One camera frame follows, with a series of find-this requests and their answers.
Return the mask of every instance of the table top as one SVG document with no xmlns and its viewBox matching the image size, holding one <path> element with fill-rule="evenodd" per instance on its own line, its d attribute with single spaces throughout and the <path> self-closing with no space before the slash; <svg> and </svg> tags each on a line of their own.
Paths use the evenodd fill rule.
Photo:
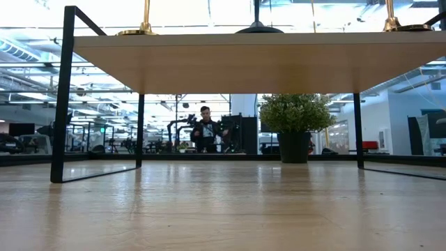
<svg viewBox="0 0 446 251">
<path fill-rule="evenodd" d="M 75 37 L 141 94 L 358 93 L 445 56 L 446 32 Z"/>
</svg>

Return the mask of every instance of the black plant pot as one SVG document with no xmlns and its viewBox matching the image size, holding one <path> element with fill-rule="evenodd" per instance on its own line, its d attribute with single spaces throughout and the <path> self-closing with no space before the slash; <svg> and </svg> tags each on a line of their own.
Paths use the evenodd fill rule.
<svg viewBox="0 0 446 251">
<path fill-rule="evenodd" d="M 311 138 L 309 132 L 281 132 L 279 140 L 280 158 L 283 163 L 307 163 L 308 147 Z"/>
</svg>

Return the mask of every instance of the potted plant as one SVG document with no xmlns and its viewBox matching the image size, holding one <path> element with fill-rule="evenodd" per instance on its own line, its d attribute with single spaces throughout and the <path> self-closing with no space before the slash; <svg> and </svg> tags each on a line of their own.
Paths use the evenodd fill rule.
<svg viewBox="0 0 446 251">
<path fill-rule="evenodd" d="M 185 152 L 186 152 L 186 149 L 187 149 L 188 147 L 189 147 L 189 146 L 187 145 L 186 142 L 181 142 L 181 144 L 178 146 L 178 150 L 180 151 L 180 153 L 185 153 Z"/>
<path fill-rule="evenodd" d="M 319 132 L 335 123 L 320 94 L 273 94 L 264 96 L 260 120 L 277 132 L 283 163 L 306 163 L 311 132 Z"/>
</svg>

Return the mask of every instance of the black jacket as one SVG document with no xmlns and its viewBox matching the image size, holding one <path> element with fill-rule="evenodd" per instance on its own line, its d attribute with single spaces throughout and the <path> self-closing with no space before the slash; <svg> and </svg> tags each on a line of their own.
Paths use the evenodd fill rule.
<svg viewBox="0 0 446 251">
<path fill-rule="evenodd" d="M 200 122 L 198 122 L 195 125 L 194 129 L 190 133 L 190 141 L 197 142 L 198 140 L 202 139 L 203 138 L 203 125 L 207 125 L 207 124 L 211 124 L 212 125 L 212 129 L 213 129 L 213 132 L 214 132 L 214 136 L 213 136 L 214 138 L 215 138 L 216 135 L 218 135 L 220 137 L 222 136 L 222 131 L 220 130 L 220 127 L 218 126 L 217 122 L 214 122 L 212 120 L 209 120 L 208 122 L 204 122 L 203 119 L 202 119 L 202 120 L 200 120 Z M 195 136 L 194 135 L 196 131 L 200 132 L 199 136 Z"/>
</svg>

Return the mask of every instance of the man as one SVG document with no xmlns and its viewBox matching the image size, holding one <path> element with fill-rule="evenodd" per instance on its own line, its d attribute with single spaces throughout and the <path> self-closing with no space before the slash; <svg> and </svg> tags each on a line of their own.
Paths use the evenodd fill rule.
<svg viewBox="0 0 446 251">
<path fill-rule="evenodd" d="M 228 130 L 221 131 L 218 124 L 210 119 L 209 107 L 203 106 L 200 112 L 203 119 L 190 133 L 190 140 L 195 142 L 199 153 L 205 148 L 207 153 L 217 153 L 217 146 L 214 144 L 215 136 L 224 137 L 228 134 Z"/>
</svg>

